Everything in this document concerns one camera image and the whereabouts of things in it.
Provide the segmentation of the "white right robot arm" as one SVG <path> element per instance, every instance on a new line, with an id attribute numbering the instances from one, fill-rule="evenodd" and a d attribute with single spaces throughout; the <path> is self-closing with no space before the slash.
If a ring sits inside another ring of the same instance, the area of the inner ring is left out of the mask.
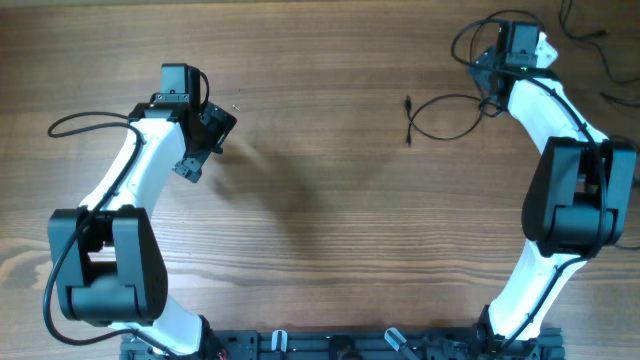
<path id="1" fill-rule="evenodd" d="M 488 306 L 503 348 L 538 337 L 569 279 L 624 229 L 636 153 L 594 128 L 550 66 L 556 51 L 535 22 L 500 21 L 498 38 L 469 67 L 540 153 L 522 207 L 523 252 Z"/>

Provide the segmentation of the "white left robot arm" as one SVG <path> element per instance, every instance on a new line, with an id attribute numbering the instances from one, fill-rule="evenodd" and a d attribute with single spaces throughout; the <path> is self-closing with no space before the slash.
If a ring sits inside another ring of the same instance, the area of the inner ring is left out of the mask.
<path id="1" fill-rule="evenodd" d="M 108 128 L 125 142 L 99 185 L 48 223 L 53 268 L 43 295 L 49 334 L 71 346 L 122 337 L 123 356 L 148 351 L 161 359 L 225 359 L 208 321 L 168 293 L 168 274 L 150 217 L 171 173 L 197 182 L 236 118 L 209 100 L 196 67 L 161 67 L 161 88 L 128 115 L 109 113 Z"/>

